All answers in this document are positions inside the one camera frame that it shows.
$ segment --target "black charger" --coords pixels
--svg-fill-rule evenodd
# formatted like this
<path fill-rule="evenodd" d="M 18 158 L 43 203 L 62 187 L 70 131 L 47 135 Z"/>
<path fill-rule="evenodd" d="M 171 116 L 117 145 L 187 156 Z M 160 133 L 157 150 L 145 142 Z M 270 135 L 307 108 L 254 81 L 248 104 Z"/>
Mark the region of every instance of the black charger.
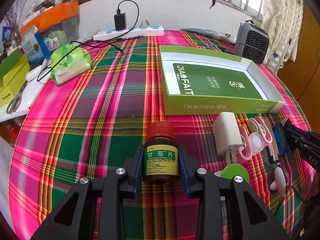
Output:
<path fill-rule="evenodd" d="M 117 9 L 117 14 L 115 14 L 115 26 L 116 31 L 125 30 L 127 28 L 127 19 L 125 13 L 121 13 L 120 9 Z"/>

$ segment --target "power strip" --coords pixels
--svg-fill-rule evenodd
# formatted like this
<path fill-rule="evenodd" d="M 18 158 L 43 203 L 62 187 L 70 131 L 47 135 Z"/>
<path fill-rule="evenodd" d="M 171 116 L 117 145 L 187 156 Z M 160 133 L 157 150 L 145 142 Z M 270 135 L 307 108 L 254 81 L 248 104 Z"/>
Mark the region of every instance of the power strip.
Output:
<path fill-rule="evenodd" d="M 105 41 L 115 38 L 132 27 L 126 28 L 125 30 L 116 31 L 115 29 L 109 31 L 98 32 L 93 36 L 94 41 Z M 128 32 L 126 35 L 122 36 L 122 38 L 133 38 L 137 36 L 163 36 L 164 28 L 162 26 L 149 26 L 147 28 L 135 27 L 132 31 Z"/>

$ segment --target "patterned curtain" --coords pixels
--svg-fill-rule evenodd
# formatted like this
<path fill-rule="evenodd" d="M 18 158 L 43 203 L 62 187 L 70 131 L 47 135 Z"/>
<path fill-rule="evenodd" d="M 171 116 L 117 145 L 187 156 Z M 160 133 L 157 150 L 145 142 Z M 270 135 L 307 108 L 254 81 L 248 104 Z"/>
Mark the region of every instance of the patterned curtain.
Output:
<path fill-rule="evenodd" d="M 264 0 L 261 27 L 270 37 L 264 63 L 275 73 L 296 59 L 302 15 L 303 0 Z"/>

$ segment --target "brown glass bottle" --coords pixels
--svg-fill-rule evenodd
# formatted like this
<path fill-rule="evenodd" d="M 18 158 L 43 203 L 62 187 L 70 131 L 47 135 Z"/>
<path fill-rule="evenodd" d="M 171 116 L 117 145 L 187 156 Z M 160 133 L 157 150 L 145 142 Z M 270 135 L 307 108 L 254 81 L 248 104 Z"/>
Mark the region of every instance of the brown glass bottle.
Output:
<path fill-rule="evenodd" d="M 144 160 L 145 183 L 169 184 L 179 180 L 178 144 L 170 123 L 159 121 L 148 126 Z"/>

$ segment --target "wooden cabinet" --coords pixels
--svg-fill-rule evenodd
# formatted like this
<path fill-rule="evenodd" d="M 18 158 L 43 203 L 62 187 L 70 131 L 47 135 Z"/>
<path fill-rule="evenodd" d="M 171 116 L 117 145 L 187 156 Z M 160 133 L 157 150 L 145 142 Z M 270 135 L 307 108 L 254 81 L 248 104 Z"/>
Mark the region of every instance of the wooden cabinet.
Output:
<path fill-rule="evenodd" d="M 310 8 L 304 3 L 303 20 L 298 40 L 296 62 L 288 60 L 278 71 L 278 77 L 299 100 L 319 65 L 320 26 Z"/>
<path fill-rule="evenodd" d="M 306 115 L 311 129 L 320 133 L 320 64 L 298 103 Z"/>

